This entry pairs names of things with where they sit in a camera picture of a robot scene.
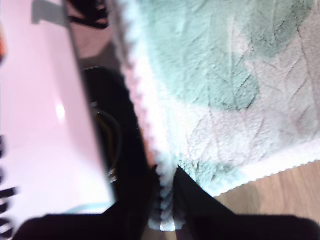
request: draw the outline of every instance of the scalloped trim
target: scalloped trim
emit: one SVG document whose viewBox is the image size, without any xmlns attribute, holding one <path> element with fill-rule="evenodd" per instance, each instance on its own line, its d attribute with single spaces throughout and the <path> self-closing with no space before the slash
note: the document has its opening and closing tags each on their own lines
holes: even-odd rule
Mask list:
<svg viewBox="0 0 320 240">
<path fill-rule="evenodd" d="M 155 76 L 148 62 L 145 36 L 140 29 L 140 15 L 136 0 L 107 0 L 111 9 L 111 21 L 114 26 L 113 38 L 116 46 L 116 54 L 122 64 L 121 71 L 125 76 L 125 82 L 130 92 L 130 99 L 134 103 L 134 110 L 138 117 L 140 128 L 143 132 L 144 145 L 148 161 L 158 165 L 157 173 L 160 175 L 160 183 L 165 189 L 161 192 L 164 201 L 161 204 L 161 230 L 174 231 L 172 207 L 173 202 L 169 198 L 173 186 L 173 179 L 177 164 L 169 156 L 169 147 L 166 139 L 166 129 L 162 125 L 162 116 L 158 112 L 157 84 Z M 274 153 L 263 161 L 241 167 L 240 175 L 227 174 L 223 182 L 214 182 L 216 188 L 211 185 L 202 186 L 213 197 L 217 197 L 231 189 L 240 187 L 249 182 L 283 172 L 287 169 L 299 167 L 315 160 L 320 160 L 320 140 L 314 140 L 295 147 Z M 149 221 L 149 226 L 159 229 L 159 223 Z"/>
</svg>

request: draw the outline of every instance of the black object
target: black object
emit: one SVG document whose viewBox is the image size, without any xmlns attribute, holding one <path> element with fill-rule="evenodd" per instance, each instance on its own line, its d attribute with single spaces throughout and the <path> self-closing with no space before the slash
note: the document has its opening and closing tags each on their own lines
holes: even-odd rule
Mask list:
<svg viewBox="0 0 320 240">
<path fill-rule="evenodd" d="M 155 168 L 127 197 L 101 215 L 47 215 L 24 223 L 13 240 L 139 240 L 160 190 Z M 174 178 L 176 204 L 194 240 L 319 240 L 319 226 L 295 216 L 235 215 L 205 193 L 181 168 Z"/>
<path fill-rule="evenodd" d="M 105 67 L 89 68 L 83 73 L 89 102 L 96 103 L 99 109 L 111 115 L 121 126 L 122 151 L 116 166 L 117 181 L 112 184 L 116 198 L 121 200 L 132 188 L 137 187 L 138 182 L 143 181 L 149 171 L 134 106 L 119 73 Z M 103 147 L 108 145 L 105 134 L 98 131 L 98 135 L 107 156 L 108 149 Z"/>
<path fill-rule="evenodd" d="M 104 0 L 69 0 L 69 2 L 83 15 L 83 18 L 70 16 L 72 22 L 96 29 L 106 29 L 109 26 L 108 9 Z M 99 23 L 99 20 L 105 20 L 107 23 Z"/>
<path fill-rule="evenodd" d="M 125 144 L 118 163 L 119 179 L 115 182 L 118 202 L 101 215 L 61 214 L 28 220 L 13 240 L 139 240 L 154 203 L 159 201 L 159 177 L 155 168 L 147 167 L 137 118 L 122 77 L 103 67 L 87 69 L 84 74 L 91 101 L 98 102 L 123 130 Z M 319 225 L 309 219 L 234 214 L 180 167 L 173 190 L 173 212 L 182 211 L 186 220 L 183 229 L 176 231 L 178 240 L 185 239 L 182 235 L 186 227 L 194 240 L 320 240 Z"/>
</svg>

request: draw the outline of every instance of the white fleece blanket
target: white fleece blanket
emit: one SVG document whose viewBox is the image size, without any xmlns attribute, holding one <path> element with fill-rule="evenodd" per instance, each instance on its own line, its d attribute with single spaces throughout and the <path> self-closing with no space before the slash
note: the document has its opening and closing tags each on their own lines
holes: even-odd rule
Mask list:
<svg viewBox="0 0 320 240">
<path fill-rule="evenodd" d="M 180 165 L 207 193 L 320 159 L 320 3 L 110 0 L 162 212 Z"/>
</svg>

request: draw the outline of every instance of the wooden floor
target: wooden floor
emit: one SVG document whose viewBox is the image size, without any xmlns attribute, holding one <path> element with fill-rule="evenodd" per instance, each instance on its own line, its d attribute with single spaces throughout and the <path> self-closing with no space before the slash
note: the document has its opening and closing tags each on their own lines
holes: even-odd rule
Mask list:
<svg viewBox="0 0 320 240">
<path fill-rule="evenodd" d="M 320 161 L 245 184 L 216 199 L 237 214 L 289 214 L 320 224 Z"/>
<path fill-rule="evenodd" d="M 111 42 L 112 28 L 71 25 L 83 68 L 119 70 Z M 320 161 L 237 187 L 216 198 L 237 214 L 296 215 L 320 224 Z M 175 239 L 174 232 L 146 229 L 143 239 Z"/>
</svg>

